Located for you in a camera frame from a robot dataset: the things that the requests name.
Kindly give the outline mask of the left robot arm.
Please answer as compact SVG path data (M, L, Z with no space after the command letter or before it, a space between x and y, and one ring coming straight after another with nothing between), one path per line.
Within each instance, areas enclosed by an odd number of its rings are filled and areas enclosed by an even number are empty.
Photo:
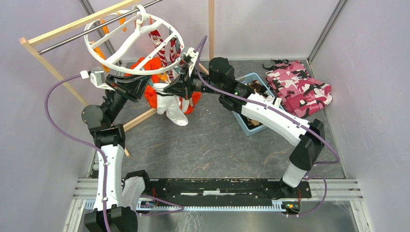
M102 104L88 105L81 113L97 148L99 163L96 200L93 211L84 216L85 227L90 232L135 232L138 199L151 193L152 184L144 170L122 180L125 129L123 124L113 122L127 101L141 99L150 77L105 75L101 68L81 71L80 76L105 90Z

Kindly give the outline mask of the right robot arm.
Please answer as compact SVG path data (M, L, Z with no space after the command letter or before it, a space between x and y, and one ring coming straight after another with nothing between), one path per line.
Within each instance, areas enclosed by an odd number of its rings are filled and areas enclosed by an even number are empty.
M219 102L229 111L236 112L277 132L295 149L290 163L281 178L279 191L285 197L292 197L299 190L299 184L311 170L324 148L323 123L293 116L269 103L249 86L238 82L234 68L226 58L213 58L208 73L202 73L193 63L186 62L179 77L164 87L155 87L160 94L174 95L187 99L194 92L219 94Z

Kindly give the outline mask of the white sock with black stripes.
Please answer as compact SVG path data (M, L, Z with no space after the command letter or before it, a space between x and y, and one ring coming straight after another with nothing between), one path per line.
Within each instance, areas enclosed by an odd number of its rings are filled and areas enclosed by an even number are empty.
M165 93L164 89L167 86L165 83L153 84L157 96L157 114L166 113L166 116L178 126L188 125L189 121L184 113L188 110L189 100L181 100L177 95Z

